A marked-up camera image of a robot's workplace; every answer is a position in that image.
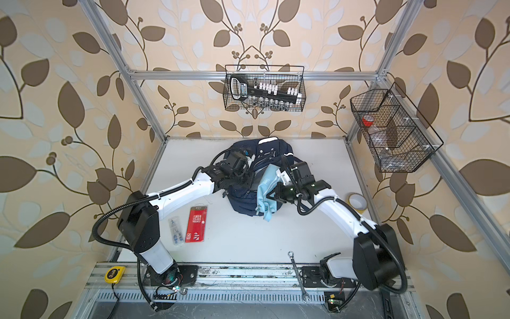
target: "tape measure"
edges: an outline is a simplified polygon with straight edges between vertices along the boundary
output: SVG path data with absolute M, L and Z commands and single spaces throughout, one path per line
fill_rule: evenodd
M 124 274 L 126 267 L 114 266 L 111 267 L 105 274 L 105 281 L 109 284 L 116 284 L 120 281 L 120 277 Z

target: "brown leaf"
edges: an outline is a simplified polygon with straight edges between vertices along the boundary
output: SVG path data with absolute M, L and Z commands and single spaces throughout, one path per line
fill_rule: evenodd
M 227 106 L 226 110 L 228 112 L 237 112 L 237 111 L 239 111 L 239 105 L 237 105 L 237 104 L 230 104 L 229 106 Z
M 97 40 L 87 32 L 76 32 L 72 35 L 76 43 L 88 53 L 96 54 L 100 51 Z
M 446 300 L 446 310 L 451 319 L 469 319 L 469 310 L 460 292 L 452 293 Z
M 71 308 L 72 301 L 66 302 L 62 306 L 58 307 L 57 309 L 53 310 L 53 312 L 49 315 L 48 319 L 64 319 L 67 315 L 67 312 L 69 311 L 69 308 Z
M 154 132 L 154 129 L 153 128 L 150 128 L 149 130 L 149 138 L 150 138 L 150 142 L 154 142 L 154 137 L 155 137 L 155 132 Z
M 215 0 L 200 0 L 202 11 L 206 17 L 214 23 L 223 20 L 223 9 L 221 5 Z
M 215 47 L 224 47 L 230 42 L 230 32 L 228 30 L 220 30 L 214 36 L 213 45 Z
M 259 125 L 259 133 L 262 136 L 269 136 L 269 134 L 271 134 L 271 130 L 267 126 L 260 126 Z
M 278 72 L 290 72 L 290 64 L 289 63 L 285 64 L 278 70 Z
M 461 252 L 474 252 L 475 246 L 466 234 L 451 220 L 443 215 L 432 215 L 430 227 L 445 244 Z
M 237 131 L 237 126 L 232 122 L 221 120 L 220 125 L 227 131 Z
M 390 149 L 397 148 L 398 143 L 398 130 L 395 122 L 391 119 L 386 126 L 386 144 Z
M 346 96 L 348 96 L 350 93 L 350 85 L 347 85 L 346 87 L 344 87 L 344 89 L 342 90 L 342 92 L 340 92 L 340 99 L 344 99 Z
M 26 64 L 21 69 L 21 78 L 25 84 L 30 86 L 38 86 L 48 76 L 49 61 L 48 59 L 34 61 Z
M 97 81 L 97 96 L 103 96 L 110 88 L 110 76 L 104 76 Z
M 279 91 L 287 92 L 289 88 L 295 89 L 299 85 L 298 81 L 286 81 L 282 84 L 282 88 Z
M 115 40 L 115 43 L 117 44 L 117 47 L 119 48 L 119 50 L 122 51 L 122 44 L 120 44 L 119 36 L 116 33 L 114 33 L 114 34 L 112 34 L 112 37 Z
M 427 308 L 428 316 L 430 317 L 430 319 L 445 319 L 443 315 L 439 311 L 437 311 L 434 307 L 425 305 L 425 308 Z
M 30 183 L 37 170 L 22 159 L 0 156 L 0 193 L 20 189 Z
M 283 30 L 274 30 L 273 41 L 274 41 L 274 43 L 276 43 L 276 45 L 281 46 L 281 47 L 290 46 L 289 36 L 287 35 L 287 32 L 285 32 Z
M 96 169 L 97 180 L 108 190 L 114 190 L 117 188 L 117 176 L 109 168 L 98 168 Z
M 97 228 L 97 233 L 99 234 L 99 236 L 101 236 L 102 233 L 105 231 L 105 228 L 107 225 L 108 225 L 108 218 L 105 219 L 105 221 L 102 222 L 101 225 L 99 225 L 99 227 Z M 90 234 L 89 242 L 94 241 L 94 240 L 95 240 L 94 237 L 92 236 L 92 234 Z
M 497 196 L 510 192 L 510 167 L 491 159 L 479 159 L 460 170 L 462 176 L 482 196 Z
M 122 131 L 120 129 L 120 122 L 117 115 L 113 115 L 108 125 L 108 144 L 113 149 L 116 149 L 120 144 L 120 138 L 122 137 Z
M 320 110 L 326 114 L 333 114 L 333 109 L 329 106 L 321 106 Z
M 221 82 L 209 82 L 209 86 L 213 88 L 216 92 L 219 94 L 223 94 L 223 89 L 225 88 L 225 85 Z
M 115 87 L 117 88 L 120 99 L 124 101 L 124 82 L 121 78 L 115 79 Z
M 278 19 L 281 22 L 289 22 L 299 10 L 300 0 L 285 0 L 278 8 Z
M 402 98 L 404 98 L 406 94 L 406 88 L 403 79 L 395 78 L 395 88 L 397 89 L 397 92 L 402 96 Z
M 16 25 L 9 16 L 0 19 L 0 45 L 3 47 L 9 46 L 16 41 L 18 31 Z
M 291 122 L 292 121 L 289 119 L 280 121 L 274 125 L 274 130 L 275 131 L 283 131 L 290 126 Z
M 64 212 L 46 216 L 30 227 L 14 245 L 18 248 L 34 248 L 55 239 L 67 227 L 71 217 Z
M 426 7 L 426 8 L 429 8 L 429 9 L 432 9 L 432 8 L 435 8 L 436 5 L 438 4 L 438 0 L 425 0 L 423 2 L 423 5 Z
M 110 200 L 110 191 L 98 182 L 87 182 L 87 192 L 95 204 L 104 205 Z
M 74 7 L 78 3 L 78 0 L 62 0 L 62 4 L 66 7 Z
M 395 201 L 397 202 L 397 204 L 399 206 L 407 207 L 413 202 L 415 192 L 416 192 L 415 184 L 405 184 L 395 194 Z
M 85 108 L 71 83 L 66 82 L 60 89 L 58 105 L 60 114 L 69 125 L 76 129 L 83 123 Z
M 146 26 L 140 30 L 140 34 L 147 41 L 157 42 L 165 36 L 165 28 L 158 26 Z
M 135 172 L 135 160 L 131 160 L 124 171 L 124 178 L 130 180 L 133 177 L 133 173 Z
M 136 121 L 136 125 L 138 125 L 142 131 L 145 131 L 148 127 L 147 120 L 144 117 L 141 117 L 138 121 Z
M 335 72 L 354 72 L 354 68 L 351 66 L 345 66 L 345 67 L 336 69 Z
M 168 94 L 168 92 L 161 85 L 158 85 L 158 92 L 162 97 L 165 98 L 165 100 L 170 99 L 170 94 Z
M 383 174 L 381 173 L 381 171 L 379 170 L 379 168 L 375 164 L 374 164 L 374 173 L 375 173 L 375 177 L 377 178 L 377 180 L 379 182 L 382 182 L 383 179 L 384 179 Z
M 410 56 L 411 54 L 418 52 L 418 50 L 425 44 L 426 40 L 427 36 L 424 34 L 417 33 L 413 35 L 404 45 L 404 54 Z
M 363 36 L 363 28 L 351 24 L 349 26 L 339 27 L 338 33 L 344 40 L 355 41 L 359 40 Z
M 182 106 L 177 109 L 177 114 L 186 114 L 188 113 L 189 108 L 187 106 Z
M 48 307 L 48 295 L 41 289 L 32 289 L 21 309 L 21 319 L 39 319 Z
M 319 133 L 319 132 L 312 132 L 312 134 L 310 136 L 312 138 L 324 138 L 324 137 L 326 137 L 326 135 L 324 135 L 322 133 Z
M 375 9 L 375 20 L 379 24 L 385 24 L 397 14 L 402 5 L 402 0 L 379 0 Z
M 180 127 L 182 127 L 182 128 L 188 128 L 188 127 L 190 127 L 190 126 L 195 125 L 195 122 L 190 122 L 190 121 L 179 121 L 179 122 L 177 123 L 177 125 L 179 125 L 179 126 L 180 126 Z
M 489 20 L 482 18 L 478 23 L 475 31 L 475 41 L 481 48 L 487 50 L 492 42 L 494 41 L 494 36 L 496 35 L 496 30 L 494 29 L 494 25 Z
M 99 0 L 99 4 L 116 24 L 123 26 L 128 22 L 128 11 L 122 0 Z
M 242 136 L 249 136 L 253 132 L 253 126 L 245 126 L 241 129 Z
M 390 177 L 390 190 L 394 193 L 407 183 L 407 173 L 393 173 Z
M 388 48 L 388 44 L 390 44 L 391 37 L 393 36 L 393 33 L 389 32 L 386 36 L 386 40 L 384 41 L 384 49 L 386 50 Z
M 193 132 L 193 133 L 190 133 L 190 134 L 186 135 L 186 137 L 188 137 L 188 138 L 201 138 L 202 136 L 200 135 L 200 132 Z
M 418 103 L 416 116 L 427 129 L 434 122 L 439 113 L 439 96 L 436 88 L 430 83 Z
M 333 121 L 325 120 L 325 121 L 319 121 L 315 122 L 318 126 L 322 126 L 323 128 L 329 128 L 333 126 Z
M 471 80 L 471 71 L 463 64 L 448 61 L 446 63 L 446 74 L 450 83 L 457 89 L 463 89 L 469 85 Z
M 409 228 L 407 228 L 407 225 L 401 218 L 397 219 L 397 227 L 398 227 L 398 232 L 400 233 L 400 236 L 402 236 L 402 238 L 404 238 L 405 241 L 407 241 L 408 243 L 413 245 L 414 244 L 413 238 L 411 237 Z

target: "metal rail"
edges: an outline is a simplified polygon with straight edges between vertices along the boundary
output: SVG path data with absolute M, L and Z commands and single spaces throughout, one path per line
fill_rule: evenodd
M 292 74 L 295 72 L 276 72 Z M 133 80 L 224 80 L 225 72 L 216 71 L 131 71 Z M 375 81 L 376 72 L 314 72 L 306 71 L 303 79 L 307 81 Z

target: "black wire basket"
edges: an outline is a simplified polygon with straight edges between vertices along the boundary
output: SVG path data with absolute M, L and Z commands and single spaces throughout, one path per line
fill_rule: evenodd
M 225 110 L 302 112 L 307 99 L 303 72 L 304 66 L 296 65 L 228 64 L 223 87 Z
M 444 142 L 412 101 L 416 115 L 404 109 L 398 98 L 402 90 L 395 90 L 394 86 L 352 97 L 351 109 L 379 171 L 412 173 Z M 427 138 L 417 121 L 431 128 L 440 142 Z

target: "leaf pattern wallpaper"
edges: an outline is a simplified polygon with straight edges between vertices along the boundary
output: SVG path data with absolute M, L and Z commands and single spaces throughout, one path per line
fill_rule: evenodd
M 76 1 L 2 1 L 0 30 L 3 313 L 65 318 L 110 251 L 92 225 L 139 189 L 160 143 Z
M 97 0 L 131 69 L 375 71 L 402 0 Z
M 505 1 L 426 0 L 388 73 L 508 235 L 509 15 Z M 507 317 L 510 279 L 433 164 L 382 174 L 361 135 L 353 147 L 429 318 Z

